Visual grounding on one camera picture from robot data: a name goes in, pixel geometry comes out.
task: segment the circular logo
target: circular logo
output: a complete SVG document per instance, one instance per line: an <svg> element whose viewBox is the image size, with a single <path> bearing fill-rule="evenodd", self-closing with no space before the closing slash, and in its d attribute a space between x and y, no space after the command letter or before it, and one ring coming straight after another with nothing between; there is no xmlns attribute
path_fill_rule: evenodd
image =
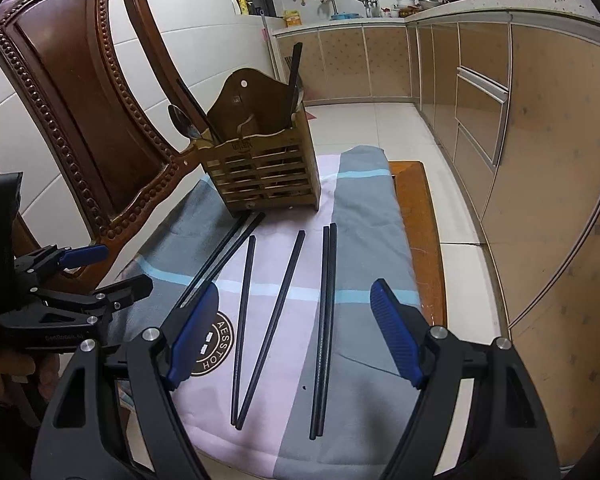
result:
<svg viewBox="0 0 600 480"><path fill-rule="evenodd" d="M234 347L234 326L229 318L218 311L216 320L206 334L200 357L191 371L192 376L206 375L218 368Z"/></svg>

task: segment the wooden utensil holder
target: wooden utensil holder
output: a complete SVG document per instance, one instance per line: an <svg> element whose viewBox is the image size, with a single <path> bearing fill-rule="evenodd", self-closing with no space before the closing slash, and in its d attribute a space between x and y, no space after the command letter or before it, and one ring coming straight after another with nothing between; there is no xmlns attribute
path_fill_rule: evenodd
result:
<svg viewBox="0 0 600 480"><path fill-rule="evenodd" d="M229 76L208 116L221 138L199 145L200 162L232 214L310 205L320 179L301 99L288 126L288 86L253 69Z"/></svg>

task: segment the countertop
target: countertop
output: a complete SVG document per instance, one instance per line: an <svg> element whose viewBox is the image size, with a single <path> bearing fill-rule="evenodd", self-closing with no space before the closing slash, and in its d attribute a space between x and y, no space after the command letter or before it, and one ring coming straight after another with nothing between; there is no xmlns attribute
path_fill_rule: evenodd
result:
<svg viewBox="0 0 600 480"><path fill-rule="evenodd" d="M561 14L574 18L586 19L600 24L600 14L591 0L461 0L452 4L445 4L433 9L423 10L408 18L359 18L356 20L334 20L297 25L295 27L280 28L271 32L272 36L311 30L315 28L337 27L343 25L389 25L392 23L412 23L436 18L438 16L449 16L452 14L463 14L465 12L476 12L485 10L530 10L534 12L547 12L549 14Z"/></svg>

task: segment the human hand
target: human hand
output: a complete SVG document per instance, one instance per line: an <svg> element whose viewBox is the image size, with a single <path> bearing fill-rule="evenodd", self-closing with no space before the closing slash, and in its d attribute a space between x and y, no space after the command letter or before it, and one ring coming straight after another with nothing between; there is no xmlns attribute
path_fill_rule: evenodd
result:
<svg viewBox="0 0 600 480"><path fill-rule="evenodd" d="M11 350L0 350L0 403L13 404L4 386L2 375L28 376L37 371L38 391L46 400L49 400L58 384L58 371L60 359L58 354L48 354L38 365L33 357L20 354Z"/></svg>

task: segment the pink fabric stripe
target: pink fabric stripe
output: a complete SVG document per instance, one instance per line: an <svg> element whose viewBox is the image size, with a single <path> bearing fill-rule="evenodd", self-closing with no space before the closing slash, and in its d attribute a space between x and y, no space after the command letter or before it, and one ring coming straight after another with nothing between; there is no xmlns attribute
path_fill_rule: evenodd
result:
<svg viewBox="0 0 600 480"><path fill-rule="evenodd" d="M318 158L321 176L338 173L339 155ZM306 238L292 286L320 289L322 228L331 222L336 179L322 183L320 211L308 208L267 214L256 229L252 283L282 282L298 234ZM221 280L242 281L246 244L226 264ZM276 298L250 295L242 355L240 405L264 339ZM236 328L240 294L220 291L220 310ZM317 301L287 300L269 350L266 365L242 431L230 424L234 350L208 375L191 378L173 394L180 418L194 446L223 463L270 478L298 389Z"/></svg>

